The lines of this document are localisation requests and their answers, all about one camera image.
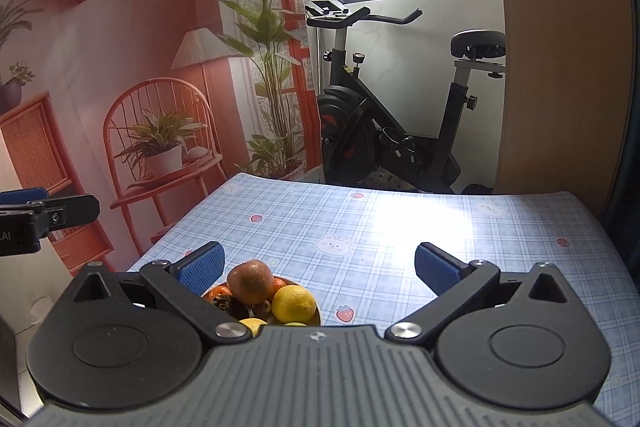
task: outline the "purple flower pot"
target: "purple flower pot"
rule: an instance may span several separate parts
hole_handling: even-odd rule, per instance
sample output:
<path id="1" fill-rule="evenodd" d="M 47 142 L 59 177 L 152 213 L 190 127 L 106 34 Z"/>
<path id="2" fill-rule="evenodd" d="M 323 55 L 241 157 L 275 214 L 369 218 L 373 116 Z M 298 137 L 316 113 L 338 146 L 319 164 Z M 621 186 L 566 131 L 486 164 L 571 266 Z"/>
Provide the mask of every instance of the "purple flower pot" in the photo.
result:
<path id="1" fill-rule="evenodd" d="M 0 86 L 0 114 L 18 107 L 22 101 L 22 86 L 20 82 L 12 78 Z"/>

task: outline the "floor lamp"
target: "floor lamp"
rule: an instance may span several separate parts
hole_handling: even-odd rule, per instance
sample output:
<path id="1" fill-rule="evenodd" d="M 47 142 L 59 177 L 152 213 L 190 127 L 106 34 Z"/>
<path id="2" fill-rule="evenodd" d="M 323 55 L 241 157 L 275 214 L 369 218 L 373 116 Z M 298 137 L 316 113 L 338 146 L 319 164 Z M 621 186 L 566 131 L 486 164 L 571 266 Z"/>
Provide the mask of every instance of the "floor lamp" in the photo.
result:
<path id="1" fill-rule="evenodd" d="M 199 64 L 202 69 L 202 79 L 204 81 L 205 97 L 209 107 L 211 107 L 211 97 L 209 95 L 209 83 L 207 82 L 207 71 L 205 70 L 205 62 L 217 60 L 218 58 L 238 57 L 238 52 L 227 46 L 222 40 L 215 36 L 206 28 L 196 28 L 187 32 L 182 39 L 182 44 L 175 54 L 174 63 L 171 65 L 172 70 L 178 68 L 186 68 Z M 212 131 L 214 140 L 218 138 L 216 124 L 212 117 Z M 220 152 L 220 143 L 217 144 L 218 152 Z"/>

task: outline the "cartoon bear face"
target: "cartoon bear face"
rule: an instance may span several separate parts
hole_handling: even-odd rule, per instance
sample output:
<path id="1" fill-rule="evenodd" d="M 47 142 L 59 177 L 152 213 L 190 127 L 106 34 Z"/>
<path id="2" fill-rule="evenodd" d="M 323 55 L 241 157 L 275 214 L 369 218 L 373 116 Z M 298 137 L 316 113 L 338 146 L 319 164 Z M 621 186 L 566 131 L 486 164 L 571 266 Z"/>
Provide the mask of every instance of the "cartoon bear face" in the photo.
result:
<path id="1" fill-rule="evenodd" d="M 316 241 L 316 248 L 327 255 L 343 257 L 350 253 L 351 239 L 338 239 L 334 234 L 328 233 Z"/>
<path id="2" fill-rule="evenodd" d="M 225 194 L 236 194 L 236 192 L 240 192 L 240 185 L 237 183 L 226 183 L 223 185 L 222 190 Z"/>
<path id="3" fill-rule="evenodd" d="M 491 201 L 481 201 L 480 203 L 476 204 L 476 208 L 487 216 L 502 217 L 504 215 L 504 208 L 493 204 Z"/>

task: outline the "white lamp shade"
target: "white lamp shade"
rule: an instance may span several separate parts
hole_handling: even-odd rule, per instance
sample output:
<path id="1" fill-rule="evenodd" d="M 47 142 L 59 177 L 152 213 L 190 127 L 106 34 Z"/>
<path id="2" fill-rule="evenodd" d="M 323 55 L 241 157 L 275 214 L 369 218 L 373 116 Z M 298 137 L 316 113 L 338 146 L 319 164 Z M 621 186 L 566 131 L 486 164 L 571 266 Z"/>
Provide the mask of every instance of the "white lamp shade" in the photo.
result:
<path id="1" fill-rule="evenodd" d="M 222 57 L 236 57 L 238 52 L 231 49 L 206 28 L 197 28 L 182 39 L 182 44 L 175 54 L 171 69 L 185 68 L 194 64 L 202 64 L 208 60 Z"/>

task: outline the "gray ribbed surface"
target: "gray ribbed surface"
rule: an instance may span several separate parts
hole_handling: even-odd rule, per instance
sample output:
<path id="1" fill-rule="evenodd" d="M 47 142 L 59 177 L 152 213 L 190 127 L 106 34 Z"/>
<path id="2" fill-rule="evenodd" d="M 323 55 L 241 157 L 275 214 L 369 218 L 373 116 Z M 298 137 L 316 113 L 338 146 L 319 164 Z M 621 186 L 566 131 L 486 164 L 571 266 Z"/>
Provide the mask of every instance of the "gray ribbed surface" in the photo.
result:
<path id="1" fill-rule="evenodd" d="M 325 335 L 319 339 L 315 333 Z M 167 400 L 129 413 L 88 415 L 47 406 L 30 427 L 546 427 L 605 426 L 587 406 L 524 416 L 458 395 L 415 347 L 373 327 L 265 327 L 213 350 L 202 372 Z"/>

